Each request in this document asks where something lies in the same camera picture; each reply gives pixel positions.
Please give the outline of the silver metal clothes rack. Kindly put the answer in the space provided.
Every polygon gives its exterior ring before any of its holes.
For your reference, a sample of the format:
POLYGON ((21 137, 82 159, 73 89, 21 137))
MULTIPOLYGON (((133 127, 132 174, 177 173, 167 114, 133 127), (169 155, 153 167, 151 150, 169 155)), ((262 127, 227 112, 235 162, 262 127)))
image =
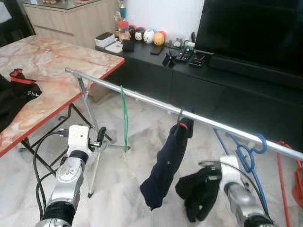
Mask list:
MULTIPOLYGON (((142 95, 138 92, 131 91, 131 90, 126 89, 126 88, 121 88, 118 85, 112 84, 110 82, 106 82, 102 79, 98 79, 96 77, 90 76, 88 74, 82 73, 82 72, 77 71, 77 70, 73 70, 73 69, 70 69, 70 68, 65 68, 65 71, 67 73, 72 74, 78 80, 87 79, 87 80, 89 80, 89 81, 91 81, 95 84, 101 85, 101 86, 106 87, 108 89, 111 89, 113 91, 123 92, 124 95, 126 95, 126 96, 130 96, 130 97, 138 99, 142 102, 157 106, 158 108, 162 108, 162 109, 166 110, 167 112, 176 112, 178 114, 180 113, 180 108, 177 108, 177 107, 175 107, 171 104, 161 102, 160 100, 153 99, 151 97, 142 95)), ((189 119, 193 119, 195 121, 199 121, 199 122, 203 122, 203 123, 212 125, 212 127, 214 127, 214 128, 218 128, 218 129, 221 129, 223 131, 227 131, 231 134, 235 134, 235 135, 239 136, 240 138, 246 138, 246 139, 248 139, 250 141, 253 141, 253 142, 256 142, 256 143, 265 144, 265 145, 267 145, 268 148, 274 150, 277 153, 284 154, 284 155, 286 155, 290 158, 294 158, 294 159, 297 159, 297 160, 303 160, 303 154, 301 152, 296 151, 294 149, 290 149, 288 147, 284 147, 284 146, 280 145, 279 143, 271 142, 269 140, 263 140, 259 136, 249 134, 248 132, 239 130, 239 129, 234 128, 234 127, 230 127, 229 125, 226 125, 226 124, 223 124, 223 123, 220 123, 220 122, 216 122, 212 119, 202 117, 201 115, 197 115, 197 114, 192 113, 192 112, 183 111, 181 113, 182 113, 182 115, 184 115, 185 117, 187 117, 189 119)))

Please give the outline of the gold and blue trophy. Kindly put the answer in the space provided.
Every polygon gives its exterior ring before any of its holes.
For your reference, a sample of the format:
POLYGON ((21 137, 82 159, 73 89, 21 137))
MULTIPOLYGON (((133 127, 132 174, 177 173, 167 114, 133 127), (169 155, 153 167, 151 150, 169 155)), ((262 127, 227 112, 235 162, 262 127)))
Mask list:
POLYGON ((125 21, 127 17, 127 4, 125 0, 119 0, 119 13, 121 17, 121 21, 125 21))

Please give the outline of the marble top folding table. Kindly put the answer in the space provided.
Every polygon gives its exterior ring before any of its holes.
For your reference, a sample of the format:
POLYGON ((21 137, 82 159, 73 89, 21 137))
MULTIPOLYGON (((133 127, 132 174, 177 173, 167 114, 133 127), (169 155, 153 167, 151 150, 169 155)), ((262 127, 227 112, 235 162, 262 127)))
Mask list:
POLYGON ((0 47, 0 74, 8 78, 13 70, 22 69, 24 76, 36 80, 43 92, 0 132, 0 158, 81 97, 77 78, 66 69, 104 79, 124 62, 116 55, 41 36, 0 47))

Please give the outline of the blue plastic hanger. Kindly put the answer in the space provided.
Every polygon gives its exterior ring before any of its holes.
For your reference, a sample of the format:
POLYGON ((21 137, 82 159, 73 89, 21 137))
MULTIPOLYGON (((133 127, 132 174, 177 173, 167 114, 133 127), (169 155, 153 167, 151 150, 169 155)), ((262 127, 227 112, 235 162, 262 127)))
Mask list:
MULTIPOLYGON (((225 156, 230 155, 227 147, 218 130, 214 129, 215 136, 219 140, 221 147, 225 151, 225 156)), ((236 217, 240 227, 245 227, 247 221, 251 222, 254 218, 260 219, 264 222, 273 223, 270 217, 266 196, 260 180, 255 172, 255 158, 254 154, 263 154, 267 150, 267 145, 262 144, 262 149, 249 148, 237 139, 227 133, 230 139, 236 144, 234 156, 238 158, 242 184, 230 183, 226 184, 224 188, 219 190, 225 194, 230 204, 230 210, 236 217)), ((208 161, 209 164, 220 164, 220 161, 208 161)))

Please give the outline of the red hanger with dark hook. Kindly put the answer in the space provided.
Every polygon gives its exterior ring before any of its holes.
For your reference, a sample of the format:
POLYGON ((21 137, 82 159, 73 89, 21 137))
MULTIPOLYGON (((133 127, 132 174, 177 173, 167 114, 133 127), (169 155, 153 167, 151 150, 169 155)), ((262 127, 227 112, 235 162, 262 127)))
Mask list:
POLYGON ((176 130, 176 132, 179 132, 180 128, 183 128, 181 130, 182 134, 184 134, 184 136, 186 136, 188 133, 188 125, 181 121, 181 119, 183 117, 183 112, 184 112, 184 107, 180 108, 180 111, 179 111, 179 114, 177 117, 176 125, 178 126, 178 129, 176 130))

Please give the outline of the yellow round toy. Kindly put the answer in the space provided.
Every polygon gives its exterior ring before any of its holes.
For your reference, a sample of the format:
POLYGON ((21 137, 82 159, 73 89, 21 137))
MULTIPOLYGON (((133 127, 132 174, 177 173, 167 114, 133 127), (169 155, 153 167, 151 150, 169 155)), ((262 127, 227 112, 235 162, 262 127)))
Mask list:
POLYGON ((165 43, 165 32, 158 31, 158 32, 154 33, 153 44, 156 46, 163 46, 164 43, 165 43))

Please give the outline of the black TV cabinet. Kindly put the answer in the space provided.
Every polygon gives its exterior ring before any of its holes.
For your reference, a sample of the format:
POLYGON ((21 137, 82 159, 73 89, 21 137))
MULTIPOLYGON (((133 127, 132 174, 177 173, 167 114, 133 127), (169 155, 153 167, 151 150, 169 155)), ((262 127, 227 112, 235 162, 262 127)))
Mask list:
POLYGON ((125 62, 108 82, 165 103, 191 110, 230 127, 262 134, 303 151, 303 93, 284 85, 210 67, 163 65, 168 50, 151 54, 152 46, 135 44, 120 52, 125 62))

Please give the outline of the green plastic hanger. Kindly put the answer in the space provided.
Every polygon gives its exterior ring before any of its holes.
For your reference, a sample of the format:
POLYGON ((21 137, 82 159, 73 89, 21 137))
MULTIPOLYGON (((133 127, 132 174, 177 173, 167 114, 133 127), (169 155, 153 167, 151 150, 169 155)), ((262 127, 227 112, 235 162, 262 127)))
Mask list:
POLYGON ((124 93, 124 88, 122 85, 120 85, 120 95, 121 100, 123 102, 123 150, 124 152, 127 152, 128 147, 128 108, 127 108, 127 102, 126 102, 126 95, 124 93))

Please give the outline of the black flat television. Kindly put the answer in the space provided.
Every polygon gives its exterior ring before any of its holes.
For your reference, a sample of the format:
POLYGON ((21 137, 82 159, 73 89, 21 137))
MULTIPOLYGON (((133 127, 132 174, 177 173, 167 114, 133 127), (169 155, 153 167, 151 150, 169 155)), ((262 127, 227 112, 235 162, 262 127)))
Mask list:
POLYGON ((195 50, 296 71, 303 0, 204 0, 195 50))

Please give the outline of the light wood sideboard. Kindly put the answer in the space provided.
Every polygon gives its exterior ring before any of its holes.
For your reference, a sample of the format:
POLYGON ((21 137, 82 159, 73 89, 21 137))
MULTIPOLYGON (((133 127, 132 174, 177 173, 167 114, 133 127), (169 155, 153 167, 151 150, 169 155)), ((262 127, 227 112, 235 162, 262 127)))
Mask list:
POLYGON ((95 48, 95 37, 116 30, 118 0, 22 0, 35 35, 95 48))

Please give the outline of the black polo shirt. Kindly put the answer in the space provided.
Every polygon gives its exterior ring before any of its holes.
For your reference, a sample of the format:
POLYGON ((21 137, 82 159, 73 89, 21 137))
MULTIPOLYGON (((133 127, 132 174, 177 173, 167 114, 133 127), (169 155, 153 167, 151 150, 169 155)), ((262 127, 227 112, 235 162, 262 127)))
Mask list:
POLYGON ((210 165, 181 177, 175 186, 179 197, 184 199, 186 216, 191 223, 204 221, 218 197, 220 182, 208 181, 210 165))

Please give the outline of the white box with black lid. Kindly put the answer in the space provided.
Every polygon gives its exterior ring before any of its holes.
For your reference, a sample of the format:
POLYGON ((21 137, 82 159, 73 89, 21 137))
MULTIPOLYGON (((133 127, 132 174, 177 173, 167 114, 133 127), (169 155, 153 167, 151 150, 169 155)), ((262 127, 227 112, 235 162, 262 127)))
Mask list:
POLYGON ((113 33, 105 32, 95 37, 95 46, 105 48, 117 41, 113 33))

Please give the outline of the black shirt with red collar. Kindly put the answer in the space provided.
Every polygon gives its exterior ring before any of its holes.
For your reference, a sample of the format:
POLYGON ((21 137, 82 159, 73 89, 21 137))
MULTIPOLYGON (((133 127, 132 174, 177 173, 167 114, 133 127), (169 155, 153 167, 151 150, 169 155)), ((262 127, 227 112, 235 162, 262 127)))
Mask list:
POLYGON ((25 104, 42 93, 36 80, 24 76, 23 69, 14 69, 9 79, 0 74, 0 132, 9 127, 25 104))

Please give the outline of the white round toy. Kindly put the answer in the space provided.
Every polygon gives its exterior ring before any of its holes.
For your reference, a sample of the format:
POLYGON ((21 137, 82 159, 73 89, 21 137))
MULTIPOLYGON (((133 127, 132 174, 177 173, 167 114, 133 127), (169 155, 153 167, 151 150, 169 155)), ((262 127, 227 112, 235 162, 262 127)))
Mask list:
POLYGON ((154 40, 154 30, 152 29, 147 29, 144 33, 143 33, 143 41, 146 43, 146 44, 151 44, 153 43, 153 40, 154 40))

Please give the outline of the black round toy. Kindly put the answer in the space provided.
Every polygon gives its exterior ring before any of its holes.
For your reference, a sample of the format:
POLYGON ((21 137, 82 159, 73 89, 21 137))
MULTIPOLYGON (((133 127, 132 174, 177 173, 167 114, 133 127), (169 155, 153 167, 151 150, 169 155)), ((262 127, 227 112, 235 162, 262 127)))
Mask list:
POLYGON ((134 32, 132 34, 132 39, 134 39, 135 41, 142 41, 144 33, 145 33, 145 28, 138 27, 134 29, 134 32))

